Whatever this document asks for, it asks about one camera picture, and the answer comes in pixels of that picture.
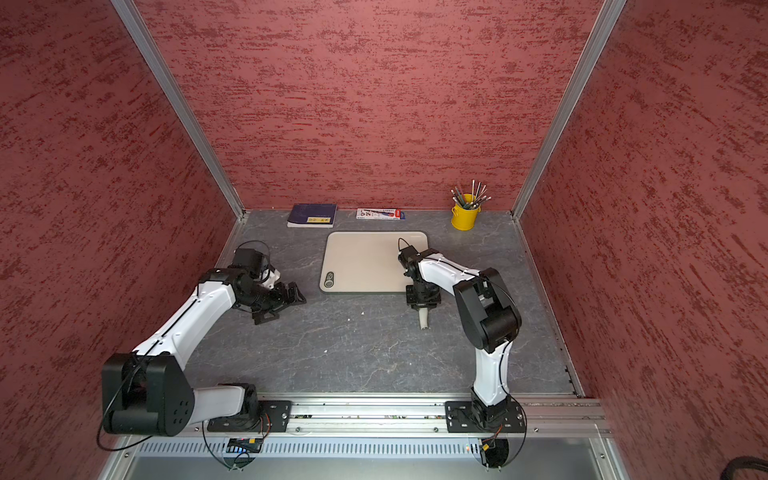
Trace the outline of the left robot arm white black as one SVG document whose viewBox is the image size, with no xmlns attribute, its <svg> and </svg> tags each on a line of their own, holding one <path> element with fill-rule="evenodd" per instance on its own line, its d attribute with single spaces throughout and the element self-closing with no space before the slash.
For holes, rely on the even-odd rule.
<svg viewBox="0 0 768 480">
<path fill-rule="evenodd" d="M 210 420 L 242 429 L 260 427 L 264 413 L 254 385 L 194 388 L 185 375 L 186 365 L 226 312 L 246 310 L 260 325 L 305 301 L 296 283 L 282 282 L 268 254 L 238 247 L 232 263 L 207 271 L 190 297 L 153 335 L 105 362 L 101 431 L 170 437 L 191 424 Z"/>
</svg>

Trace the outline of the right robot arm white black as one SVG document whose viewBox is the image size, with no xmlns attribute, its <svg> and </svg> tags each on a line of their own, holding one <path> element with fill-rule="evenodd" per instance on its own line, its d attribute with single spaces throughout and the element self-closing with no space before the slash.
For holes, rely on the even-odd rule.
<svg viewBox="0 0 768 480">
<path fill-rule="evenodd" d="M 442 253 L 417 250 L 407 244 L 398 261 L 412 280 L 406 301 L 419 315 L 422 329 L 429 312 L 446 292 L 454 297 L 464 334 L 475 348 L 475 380 L 471 390 L 470 417 L 482 429 L 496 428 L 513 412 L 508 387 L 512 343 L 522 327 L 522 316 L 499 272 L 478 270 L 456 263 Z"/>
</svg>

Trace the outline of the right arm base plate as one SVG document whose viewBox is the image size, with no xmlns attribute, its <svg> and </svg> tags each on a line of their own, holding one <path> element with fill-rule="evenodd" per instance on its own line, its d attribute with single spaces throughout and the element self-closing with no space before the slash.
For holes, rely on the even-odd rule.
<svg viewBox="0 0 768 480">
<path fill-rule="evenodd" d="M 449 433 L 525 433 L 527 422 L 521 405 L 511 399 L 485 406 L 480 401 L 448 401 L 444 404 Z"/>
</svg>

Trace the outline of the knife with cream handle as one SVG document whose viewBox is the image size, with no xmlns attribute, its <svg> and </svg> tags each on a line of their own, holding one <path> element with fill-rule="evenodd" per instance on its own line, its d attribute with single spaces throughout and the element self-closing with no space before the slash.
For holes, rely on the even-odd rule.
<svg viewBox="0 0 768 480">
<path fill-rule="evenodd" d="M 417 312 L 418 312 L 420 329 L 421 330 L 428 329 L 429 328 L 429 308 L 419 308 Z"/>
</svg>

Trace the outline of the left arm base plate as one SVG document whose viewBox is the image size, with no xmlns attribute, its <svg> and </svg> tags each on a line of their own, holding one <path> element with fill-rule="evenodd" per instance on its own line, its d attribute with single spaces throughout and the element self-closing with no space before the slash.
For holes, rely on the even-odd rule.
<svg viewBox="0 0 768 480">
<path fill-rule="evenodd" d="M 289 400 L 260 400 L 253 412 L 219 417 L 207 422 L 207 431 L 215 433 L 284 433 L 293 403 Z"/>
</svg>

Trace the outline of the beige cutting board green rim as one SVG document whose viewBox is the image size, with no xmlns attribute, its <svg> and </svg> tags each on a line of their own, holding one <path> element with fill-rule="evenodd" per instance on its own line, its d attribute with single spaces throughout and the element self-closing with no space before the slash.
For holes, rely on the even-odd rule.
<svg viewBox="0 0 768 480">
<path fill-rule="evenodd" d="M 428 248 L 421 231 L 333 232 L 326 242 L 320 289 L 329 294 L 404 293 L 413 283 L 400 264 L 400 249 Z"/>
</svg>

